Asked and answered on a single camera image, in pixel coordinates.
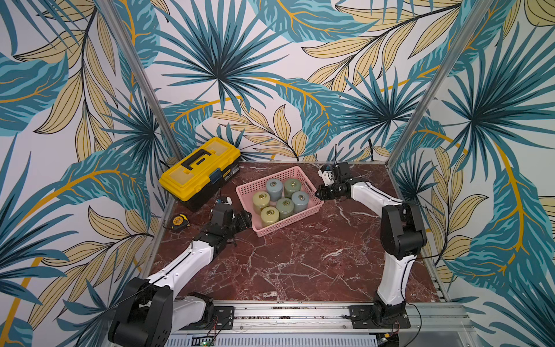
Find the yellow-green tea canister front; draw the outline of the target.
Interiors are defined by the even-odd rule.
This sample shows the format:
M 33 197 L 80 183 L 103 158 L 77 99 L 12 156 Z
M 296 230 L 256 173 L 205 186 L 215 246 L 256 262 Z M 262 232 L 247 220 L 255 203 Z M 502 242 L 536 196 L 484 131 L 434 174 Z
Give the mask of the yellow-green tea canister front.
M 280 221 L 280 212 L 276 207 L 267 206 L 261 209 L 260 218 L 262 221 L 262 227 L 266 228 Z

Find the pink plastic basket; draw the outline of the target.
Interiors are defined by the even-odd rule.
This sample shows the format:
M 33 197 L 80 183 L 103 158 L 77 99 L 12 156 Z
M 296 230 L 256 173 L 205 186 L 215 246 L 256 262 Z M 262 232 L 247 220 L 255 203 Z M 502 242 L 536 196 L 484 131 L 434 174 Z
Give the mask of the pink plastic basket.
M 302 185 L 302 191 L 306 192 L 309 197 L 309 202 L 307 209 L 304 211 L 296 213 L 292 217 L 286 218 L 283 221 L 277 221 L 275 224 L 263 227 L 262 218 L 254 211 L 252 197 L 256 192 L 262 191 L 265 188 L 267 181 L 270 179 L 279 179 L 280 181 L 284 181 L 286 179 L 298 179 Z M 315 192 L 315 186 L 299 166 L 293 166 L 289 169 L 264 176 L 263 178 L 239 185 L 236 188 L 238 200 L 241 202 L 244 210 L 251 213 L 252 229 L 259 238 L 318 213 L 320 208 L 324 205 L 324 202 L 315 197 Z

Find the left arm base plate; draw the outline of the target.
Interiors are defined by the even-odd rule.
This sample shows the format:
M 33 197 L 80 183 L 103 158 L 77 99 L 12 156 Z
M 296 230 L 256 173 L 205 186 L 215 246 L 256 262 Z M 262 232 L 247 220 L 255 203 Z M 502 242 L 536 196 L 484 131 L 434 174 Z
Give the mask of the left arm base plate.
M 180 327 L 178 331 L 230 331 L 234 327 L 234 306 L 209 307 L 197 322 Z

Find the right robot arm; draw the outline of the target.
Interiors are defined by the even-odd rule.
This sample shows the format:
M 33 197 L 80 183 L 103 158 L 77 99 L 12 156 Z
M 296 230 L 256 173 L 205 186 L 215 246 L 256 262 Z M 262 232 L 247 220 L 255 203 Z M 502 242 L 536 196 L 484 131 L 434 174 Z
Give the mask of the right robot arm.
M 381 218 L 380 241 L 385 251 L 382 280 L 371 309 L 371 317 L 385 320 L 402 315 L 410 270 L 427 244 L 419 207 L 377 189 L 369 181 L 351 174 L 349 164 L 322 166 L 322 179 L 315 196 L 322 201 L 352 199 Z

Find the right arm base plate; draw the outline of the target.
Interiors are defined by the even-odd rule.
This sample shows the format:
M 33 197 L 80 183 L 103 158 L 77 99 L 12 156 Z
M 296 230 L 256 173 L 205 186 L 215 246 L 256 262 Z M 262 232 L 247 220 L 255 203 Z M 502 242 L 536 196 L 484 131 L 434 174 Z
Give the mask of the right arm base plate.
M 348 307 L 348 318 L 354 329 L 408 329 L 411 327 L 403 305 L 385 306 L 352 305 Z

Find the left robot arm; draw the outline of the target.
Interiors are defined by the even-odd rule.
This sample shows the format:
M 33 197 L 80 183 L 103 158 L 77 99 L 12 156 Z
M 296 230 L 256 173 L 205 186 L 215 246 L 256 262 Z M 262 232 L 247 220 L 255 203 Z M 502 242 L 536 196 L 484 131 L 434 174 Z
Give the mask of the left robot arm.
M 181 290 L 212 263 L 242 231 L 251 228 L 251 213 L 235 211 L 217 202 L 211 220 L 171 263 L 148 278 L 133 278 L 124 288 L 108 331 L 108 340 L 119 346 L 164 346 L 182 329 L 212 330 L 230 325 L 219 318 L 213 300 L 192 293 L 177 299 Z

